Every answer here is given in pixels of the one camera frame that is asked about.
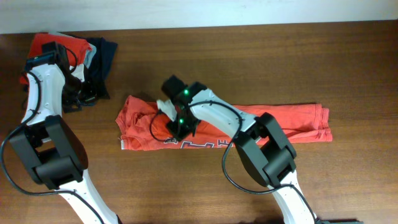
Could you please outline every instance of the orange t-shirt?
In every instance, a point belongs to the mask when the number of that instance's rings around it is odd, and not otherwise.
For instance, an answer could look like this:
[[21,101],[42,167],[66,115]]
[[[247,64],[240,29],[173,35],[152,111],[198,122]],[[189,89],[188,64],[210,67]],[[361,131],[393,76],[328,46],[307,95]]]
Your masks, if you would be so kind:
[[[325,142],[331,141],[332,135],[328,125],[329,109],[322,108],[321,104],[266,106],[252,105],[239,106],[237,109],[257,116],[267,112],[273,115],[282,127],[291,143],[297,142]],[[148,103],[133,96],[129,96],[120,111],[116,122],[122,132],[122,149],[130,150],[157,150],[157,149],[185,149],[198,147],[226,147],[231,138],[202,121],[195,137],[190,134],[182,141],[174,140],[166,128],[170,121],[166,115],[156,117],[152,132],[159,139],[155,140],[149,132],[151,119],[157,112],[156,103]],[[264,145],[266,139],[257,142]]]

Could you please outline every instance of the cloth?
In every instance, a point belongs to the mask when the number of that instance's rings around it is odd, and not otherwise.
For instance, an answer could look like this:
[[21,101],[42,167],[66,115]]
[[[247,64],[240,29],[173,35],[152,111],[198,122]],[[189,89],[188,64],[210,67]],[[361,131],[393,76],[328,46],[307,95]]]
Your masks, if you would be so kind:
[[[55,32],[55,31],[50,31],[49,34],[63,36],[63,37],[72,37],[72,36],[62,34],[60,32]],[[92,61],[95,53],[97,52],[97,48],[94,45],[92,45],[90,43],[88,43],[88,44],[90,45],[91,50],[90,49],[86,50],[86,57],[85,57],[85,60],[83,61],[83,64],[85,64],[87,68],[90,67],[91,61]]]
[[94,55],[88,73],[93,78],[98,98],[110,99],[105,87],[105,80],[111,70],[113,57],[118,47],[117,43],[109,42],[102,38],[87,38],[88,43],[94,45],[97,54]]
[[[75,53],[77,57],[77,65],[83,64],[86,57],[86,52],[92,50],[90,44],[83,39],[40,33],[35,35],[32,41],[32,45],[30,46],[28,57],[31,58],[42,54],[42,45],[53,41],[56,41],[59,44],[64,45],[65,47],[70,49],[73,53]],[[69,65],[75,66],[76,65],[75,57],[69,51],[67,51],[67,55],[69,59]],[[20,77],[19,82],[21,84],[28,85],[28,82],[24,77]]]
[[[321,104],[234,106],[257,116],[265,112],[270,113],[276,118],[292,143],[325,142],[333,139],[328,125],[329,109],[322,108]],[[127,98],[123,109],[116,118],[122,133],[122,149],[149,151],[166,148],[226,147],[231,140],[211,124],[202,121],[197,127],[195,137],[189,135],[183,141],[178,142],[170,137],[166,128],[169,118],[163,114],[156,117],[152,124],[154,135],[159,139],[167,139],[165,142],[158,142],[149,132],[150,121],[156,112],[156,103],[148,103],[133,96]],[[264,145],[266,141],[266,139],[261,139],[257,143]]]

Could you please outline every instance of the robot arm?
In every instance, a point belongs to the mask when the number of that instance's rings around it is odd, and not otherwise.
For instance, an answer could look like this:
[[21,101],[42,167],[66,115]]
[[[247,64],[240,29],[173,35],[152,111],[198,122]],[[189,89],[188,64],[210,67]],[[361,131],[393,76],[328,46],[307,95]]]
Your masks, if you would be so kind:
[[[79,195],[98,214],[71,194],[60,194],[76,211],[83,223],[121,223],[118,216],[104,203],[88,175],[86,151],[62,119],[62,109],[71,112],[81,109],[81,102],[95,96],[87,90],[82,69],[69,71],[65,47],[55,42],[43,46],[48,51],[28,59],[29,101],[22,122],[39,110],[17,135],[10,139],[12,147],[25,169],[37,184],[49,190],[72,191]],[[53,141],[54,148],[38,152],[43,142]]]
[[[167,124],[169,131],[177,140],[195,133],[200,120],[206,121],[226,133],[231,138],[237,131],[239,135],[233,140],[243,165],[249,175],[260,185],[269,189],[277,188],[282,184],[293,184],[301,192],[294,158],[296,152],[289,143],[275,118],[270,114],[256,117],[236,109],[219,99],[211,90],[200,83],[185,85],[176,77],[168,79],[162,90],[170,97],[171,102],[179,107],[179,119]],[[242,128],[238,130],[239,122],[236,114],[224,106],[215,103],[195,105],[199,102],[212,101],[226,105],[243,119]],[[260,138],[269,138],[269,142],[259,147],[256,141]],[[272,193],[288,224],[313,223],[311,211],[298,193],[291,187],[284,187]]]

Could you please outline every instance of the wooden table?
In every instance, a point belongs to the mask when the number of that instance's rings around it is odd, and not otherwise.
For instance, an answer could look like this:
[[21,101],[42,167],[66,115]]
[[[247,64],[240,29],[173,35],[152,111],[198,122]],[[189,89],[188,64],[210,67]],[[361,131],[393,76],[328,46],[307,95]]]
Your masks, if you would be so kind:
[[[124,223],[274,223],[271,195],[245,194],[221,171],[222,149],[122,151],[114,122],[128,95],[165,99],[176,74],[233,104],[322,103],[334,140],[295,144],[298,179],[323,219],[398,223],[398,22],[74,32],[119,44],[106,81],[111,100],[63,115],[86,148],[90,175]],[[18,84],[33,34],[0,35],[0,138],[23,117]],[[15,180],[31,181],[11,147]],[[237,182],[261,189],[233,151]],[[1,223],[80,223],[59,196],[29,197],[0,175]]]

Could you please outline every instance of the black cable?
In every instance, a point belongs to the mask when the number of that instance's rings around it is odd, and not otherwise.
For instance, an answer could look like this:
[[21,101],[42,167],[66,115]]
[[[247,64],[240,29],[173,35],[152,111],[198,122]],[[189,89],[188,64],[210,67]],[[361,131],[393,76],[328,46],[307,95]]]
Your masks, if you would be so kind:
[[21,129],[30,121],[33,119],[33,117],[37,114],[37,112],[39,111],[40,108],[40,102],[42,100],[42,87],[40,85],[40,80],[37,78],[37,76],[29,71],[26,71],[27,73],[29,73],[30,75],[32,75],[32,77],[35,79],[36,83],[37,83],[37,91],[38,91],[38,97],[37,97],[37,104],[35,109],[32,111],[32,115],[29,116],[25,121],[23,121],[20,125],[17,126],[16,129],[14,129],[13,131],[11,131],[6,138],[3,140],[3,142],[1,143],[0,146],[0,162],[1,162],[1,168],[4,172],[4,174],[6,175],[6,179],[11,183],[11,185],[17,189],[19,192],[26,194],[26,195],[31,195],[31,196],[45,196],[45,195],[58,195],[58,194],[71,194],[73,196],[75,196],[76,198],[78,198],[79,200],[81,200],[81,202],[83,202],[99,219],[99,221],[104,224],[103,219],[101,218],[101,216],[98,214],[98,212],[86,201],[84,200],[80,195],[78,195],[76,192],[71,191],[71,190],[59,190],[59,191],[51,191],[51,192],[29,192],[27,190],[24,190],[23,188],[21,188],[20,186],[18,186],[10,177],[8,171],[7,171],[7,167],[6,164],[4,163],[4,148],[8,142],[8,140],[10,140],[10,138],[12,138],[13,136],[15,136],[17,133],[19,133],[19,131],[21,131]]
[[[158,111],[156,112],[155,116],[151,119],[151,121],[150,121],[150,123],[149,123],[149,133],[150,133],[150,135],[151,135],[156,141],[165,142],[165,141],[167,141],[168,139],[158,139],[158,138],[155,136],[155,134],[152,132],[152,124],[154,123],[155,118],[156,118],[158,115],[162,114],[162,113],[163,113],[163,112],[162,112],[161,110],[158,110]],[[181,125],[180,125],[180,123],[178,122],[178,126],[177,126],[177,135],[180,134],[180,130],[181,130]]]
[[224,152],[224,154],[223,154],[222,162],[221,162],[221,166],[222,166],[222,168],[223,168],[224,175],[225,175],[225,177],[228,179],[228,181],[230,181],[231,184],[233,184],[233,185],[234,185],[236,188],[238,188],[239,190],[242,190],[243,192],[246,192],[246,193],[249,193],[249,194],[255,194],[255,195],[271,194],[271,193],[274,193],[274,192],[276,192],[276,191],[278,191],[278,190],[280,190],[280,189],[283,189],[284,187],[290,187],[290,188],[294,189],[294,190],[297,192],[298,196],[300,196],[300,198],[302,199],[302,201],[304,202],[304,204],[307,206],[308,210],[310,211],[311,216],[312,216],[312,218],[313,218],[314,224],[316,224],[316,223],[317,223],[317,219],[315,218],[315,215],[314,215],[314,213],[312,212],[312,209],[311,209],[310,205],[308,204],[308,202],[307,202],[307,200],[305,199],[304,195],[296,188],[295,185],[293,185],[293,184],[282,184],[282,185],[280,185],[280,186],[278,186],[278,187],[276,187],[276,188],[274,188],[274,189],[271,189],[271,190],[254,191],[254,190],[249,190],[249,189],[246,189],[246,188],[240,186],[239,184],[237,184],[237,183],[228,175],[228,173],[227,173],[227,171],[226,171],[226,167],[225,167],[226,158],[227,158],[227,155],[228,155],[228,153],[229,153],[229,150],[231,149],[231,146],[232,146],[232,143],[233,143],[234,139],[237,138],[239,132],[240,132],[241,129],[242,129],[243,119],[242,119],[241,115],[240,115],[237,111],[235,111],[232,107],[230,107],[230,106],[228,106],[228,105],[225,105],[225,104],[223,104],[223,103],[220,103],[220,102],[215,102],[215,101],[201,101],[201,102],[198,102],[198,103],[193,103],[193,104],[189,105],[189,106],[187,107],[187,109],[189,109],[189,108],[191,108],[191,107],[193,107],[193,106],[203,105],[203,104],[210,104],[210,105],[216,104],[216,105],[220,105],[220,106],[222,106],[222,107],[224,107],[224,108],[229,109],[230,111],[232,111],[232,112],[238,117],[238,121],[239,121],[238,130],[235,132],[234,136],[232,137],[231,142],[227,145],[227,147],[226,147],[226,149],[225,149],[225,152]]
[[70,73],[73,73],[73,72],[76,70],[76,67],[77,67],[77,56],[76,56],[75,53],[73,53],[73,51],[70,50],[69,48],[65,47],[65,49],[66,49],[67,51],[69,51],[69,52],[74,56],[74,58],[75,58],[75,67],[74,67],[73,69],[70,70]]

